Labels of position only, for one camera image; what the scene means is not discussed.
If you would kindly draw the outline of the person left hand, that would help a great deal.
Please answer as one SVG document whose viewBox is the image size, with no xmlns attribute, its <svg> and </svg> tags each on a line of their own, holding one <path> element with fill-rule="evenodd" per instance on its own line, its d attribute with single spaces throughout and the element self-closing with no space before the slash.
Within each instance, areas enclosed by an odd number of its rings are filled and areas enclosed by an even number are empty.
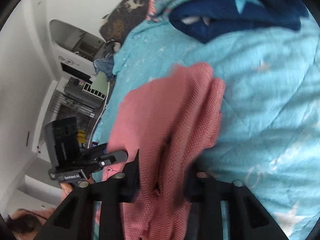
<svg viewBox="0 0 320 240">
<path fill-rule="evenodd" d="M 60 183 L 60 186 L 62 190 L 61 201 L 63 201 L 73 191 L 73 187 L 69 183 Z"/>
</svg>

